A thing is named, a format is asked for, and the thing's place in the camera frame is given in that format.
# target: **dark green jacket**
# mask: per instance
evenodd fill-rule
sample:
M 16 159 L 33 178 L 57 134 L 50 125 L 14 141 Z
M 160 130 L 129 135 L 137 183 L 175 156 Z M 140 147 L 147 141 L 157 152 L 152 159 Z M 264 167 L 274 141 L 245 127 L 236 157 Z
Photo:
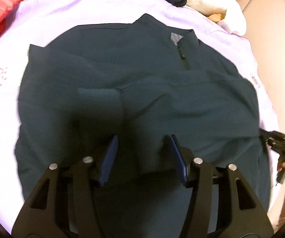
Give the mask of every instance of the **dark green jacket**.
M 254 87 L 193 30 L 145 14 L 31 45 L 18 104 L 15 155 L 25 198 L 51 163 L 74 163 L 119 136 L 110 180 L 96 192 L 108 237 L 179 236 L 191 189 L 175 175 L 164 142 L 171 134 L 215 166 L 236 164 L 268 208 Z

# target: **zipper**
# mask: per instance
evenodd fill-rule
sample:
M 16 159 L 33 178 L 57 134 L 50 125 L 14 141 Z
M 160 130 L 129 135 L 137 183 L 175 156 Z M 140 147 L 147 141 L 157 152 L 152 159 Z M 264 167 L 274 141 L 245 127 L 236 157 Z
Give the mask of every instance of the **zipper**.
M 178 47 L 178 51 L 179 51 L 180 57 L 181 57 L 181 59 L 182 59 L 182 63 L 183 63 L 184 69 L 185 69 L 185 70 L 189 70 L 190 67 L 189 67 L 189 65 L 188 65 L 188 62 L 187 62 L 187 60 L 186 60 L 186 56 L 185 56 L 185 54 L 183 53 L 182 48 L 181 48 L 181 47 Z

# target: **black handle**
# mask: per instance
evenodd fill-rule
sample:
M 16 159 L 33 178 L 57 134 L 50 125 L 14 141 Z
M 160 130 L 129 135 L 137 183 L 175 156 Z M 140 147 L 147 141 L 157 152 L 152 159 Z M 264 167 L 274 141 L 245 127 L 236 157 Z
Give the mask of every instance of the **black handle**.
M 285 168 L 278 172 L 277 182 L 283 184 L 285 181 Z

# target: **bed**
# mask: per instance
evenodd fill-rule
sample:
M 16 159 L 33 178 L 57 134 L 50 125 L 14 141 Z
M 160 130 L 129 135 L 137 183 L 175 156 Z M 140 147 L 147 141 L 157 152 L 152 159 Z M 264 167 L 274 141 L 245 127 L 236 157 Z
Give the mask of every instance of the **bed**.
M 93 1 L 95 6 L 88 6 Z M 176 8 L 162 0 L 117 0 L 117 4 L 112 1 L 25 0 L 7 18 L 7 30 L 0 37 L 0 223 L 8 232 L 11 232 L 24 202 L 13 150 L 20 126 L 17 97 L 28 62 L 29 45 L 46 46 L 76 25 L 132 23 L 148 13 L 166 25 L 194 29 L 199 39 L 233 62 L 240 74 L 253 84 L 259 102 L 260 127 L 269 131 L 279 130 L 277 115 L 259 78 L 247 39 L 229 33 L 230 29 L 223 29 L 191 7 Z M 269 153 L 271 208 L 280 185 L 275 186 L 278 155 L 271 150 Z

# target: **pillow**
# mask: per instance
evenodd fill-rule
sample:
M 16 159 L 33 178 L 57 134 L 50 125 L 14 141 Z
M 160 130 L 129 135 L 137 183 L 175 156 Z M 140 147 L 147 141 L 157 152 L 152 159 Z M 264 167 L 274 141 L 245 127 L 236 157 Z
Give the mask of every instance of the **pillow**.
M 224 19 L 217 24 L 228 33 L 243 36 L 246 33 L 246 20 L 236 0 L 187 0 L 187 5 L 204 16 L 222 14 Z

